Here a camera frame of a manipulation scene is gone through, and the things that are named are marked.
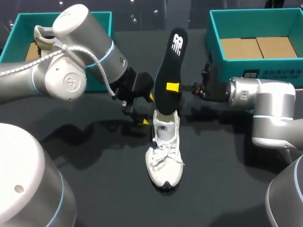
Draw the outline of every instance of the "black insole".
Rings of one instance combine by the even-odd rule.
[[[169,35],[162,65],[155,80],[154,98],[156,108],[163,115],[174,113],[181,101],[181,93],[166,90],[166,83],[181,83],[181,64],[187,47],[187,32],[175,28]]]

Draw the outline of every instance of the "black table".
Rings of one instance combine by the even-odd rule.
[[[188,34],[181,75],[192,84],[201,81],[207,55],[205,31]],[[120,32],[116,40],[130,65],[155,77],[168,36]],[[143,98],[136,104],[152,115],[154,106]],[[70,103],[30,98],[0,106],[1,122],[32,133],[69,182],[78,204],[76,227],[269,227],[266,189],[285,164],[275,151],[252,145],[251,115],[191,94],[183,95],[179,115],[185,167],[179,187],[164,193],[153,187],[145,166],[151,128],[133,128],[121,101],[86,94]]]

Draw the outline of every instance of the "shoe tongue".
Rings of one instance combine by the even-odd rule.
[[[168,141],[171,140],[175,135],[175,124],[174,122],[161,122],[156,121],[155,127],[157,127],[157,135],[160,140]]]

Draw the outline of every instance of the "shoe sole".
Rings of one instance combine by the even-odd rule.
[[[168,181],[166,181],[166,182],[164,183],[163,186],[158,185],[158,184],[153,180],[153,178],[152,178],[152,176],[151,176],[151,173],[150,173],[150,170],[149,170],[149,168],[148,168],[147,152],[146,152],[146,154],[145,154],[145,163],[146,163],[146,168],[147,168],[148,175],[150,176],[151,181],[154,183],[154,185],[155,185],[156,187],[161,188],[162,190],[172,190],[172,189],[174,189],[174,188],[178,185],[178,183],[180,182],[181,177],[180,177],[178,183],[177,183],[175,186],[171,186],[170,183],[169,183]]]
[[[183,43],[180,49],[175,48],[177,37],[183,38]],[[155,79],[154,98],[156,108],[163,115],[171,115],[174,113],[181,101],[181,93],[166,90],[166,84],[181,83],[181,65],[184,59],[187,47],[188,35],[182,28],[175,28],[171,31],[166,47],[166,52],[163,62]]]

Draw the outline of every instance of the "white sneaker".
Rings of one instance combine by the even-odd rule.
[[[178,184],[183,171],[179,150],[180,118],[177,111],[165,116],[155,110],[151,146],[145,161],[152,181],[161,188],[170,189]]]

